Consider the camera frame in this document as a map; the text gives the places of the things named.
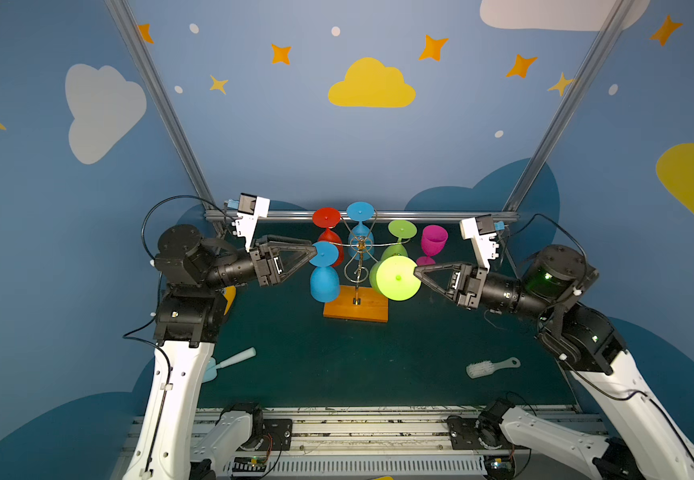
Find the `magenta wine glass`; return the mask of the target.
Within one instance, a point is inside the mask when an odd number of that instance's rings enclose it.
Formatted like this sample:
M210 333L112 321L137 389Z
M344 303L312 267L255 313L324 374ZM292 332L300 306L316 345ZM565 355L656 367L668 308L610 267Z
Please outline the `magenta wine glass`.
M439 225L428 225L422 231L421 249L423 255L416 260L418 266L435 264L435 256L445 247L449 238L448 231Z

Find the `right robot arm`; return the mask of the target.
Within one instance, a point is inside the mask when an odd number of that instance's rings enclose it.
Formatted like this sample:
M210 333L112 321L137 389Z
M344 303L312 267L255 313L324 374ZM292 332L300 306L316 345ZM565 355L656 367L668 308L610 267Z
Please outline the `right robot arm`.
M483 306L536 323L538 342L589 392L616 432L588 435L499 398L474 422L483 448L526 447L590 479L694 479L694 444L648 386L609 318L580 301L599 276L583 253L547 246L521 278L468 263L422 266L414 275L460 307Z

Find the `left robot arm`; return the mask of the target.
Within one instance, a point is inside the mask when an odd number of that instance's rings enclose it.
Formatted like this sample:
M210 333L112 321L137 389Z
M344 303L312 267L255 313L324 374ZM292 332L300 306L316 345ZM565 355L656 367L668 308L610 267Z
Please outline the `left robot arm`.
M277 235L238 250L207 239L193 225L167 229L158 240L155 268L166 290L155 311L149 346L155 350L152 387L127 479L214 479L243 446L270 445L263 414L242 404L222 414L191 443L202 379L226 323L224 289L258 282L278 285L316 256L307 240Z

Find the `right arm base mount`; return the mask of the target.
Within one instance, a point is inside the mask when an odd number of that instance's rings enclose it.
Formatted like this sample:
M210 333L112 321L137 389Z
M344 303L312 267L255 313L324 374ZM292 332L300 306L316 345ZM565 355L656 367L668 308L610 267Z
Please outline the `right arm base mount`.
M525 447L585 475L611 479L608 438L540 418L505 398L498 398L476 417L446 419L457 450L514 450Z

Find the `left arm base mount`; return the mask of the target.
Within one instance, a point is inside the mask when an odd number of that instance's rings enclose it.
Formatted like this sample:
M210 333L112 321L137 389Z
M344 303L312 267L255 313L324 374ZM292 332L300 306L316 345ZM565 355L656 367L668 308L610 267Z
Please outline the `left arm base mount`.
M263 451L262 461L249 459L255 479L272 473L283 451L290 449L293 423L272 420L265 423L258 403L235 403L220 413L213 428L191 448L189 479L218 479L224 468L229 479L235 479L234 465L239 450Z

